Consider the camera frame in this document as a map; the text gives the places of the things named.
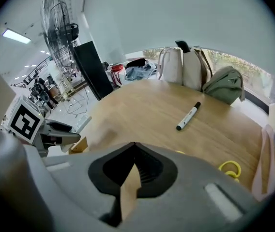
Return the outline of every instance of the marker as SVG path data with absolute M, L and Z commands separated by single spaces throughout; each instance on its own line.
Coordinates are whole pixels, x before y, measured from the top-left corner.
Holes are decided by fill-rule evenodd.
M 176 126 L 176 130 L 180 131 L 188 124 L 191 118 L 195 115 L 201 103 L 197 102 L 196 105 L 190 110 L 190 112 L 183 118 L 183 120 Z

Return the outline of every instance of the wooden table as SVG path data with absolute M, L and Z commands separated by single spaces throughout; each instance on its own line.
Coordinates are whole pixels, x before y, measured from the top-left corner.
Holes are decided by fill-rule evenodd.
M 195 116 L 178 131 L 176 125 L 201 102 Z M 180 150 L 218 167 L 237 161 L 240 183 L 251 189 L 261 149 L 261 127 L 246 115 L 201 92 L 160 80 L 135 81 L 104 97 L 92 109 L 92 120 L 81 132 L 87 150 L 125 142 L 143 142 Z M 266 189 L 269 153 L 262 165 Z M 234 170 L 233 166 L 224 168 Z

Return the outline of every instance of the white wall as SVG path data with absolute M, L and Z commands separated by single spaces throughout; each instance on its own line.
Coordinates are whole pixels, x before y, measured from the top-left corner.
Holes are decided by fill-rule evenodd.
M 86 0 L 84 13 L 102 61 L 184 39 L 275 72 L 275 19 L 261 0 Z

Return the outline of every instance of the floor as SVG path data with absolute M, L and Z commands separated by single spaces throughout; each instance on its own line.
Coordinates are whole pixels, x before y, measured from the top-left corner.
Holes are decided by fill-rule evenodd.
M 98 100 L 95 98 L 91 89 L 89 87 L 85 87 L 85 89 L 82 89 L 76 93 L 70 101 L 61 102 L 53 111 L 51 111 L 50 114 L 47 114 L 46 118 L 74 126 L 86 111 L 88 114 L 91 112 L 97 102 Z M 237 99 L 231 106 L 247 115 L 261 127 L 268 124 L 268 115 L 249 100 L 241 102 Z M 49 148 L 48 157 L 66 154 L 68 153 L 63 153 L 60 146 L 52 146 Z

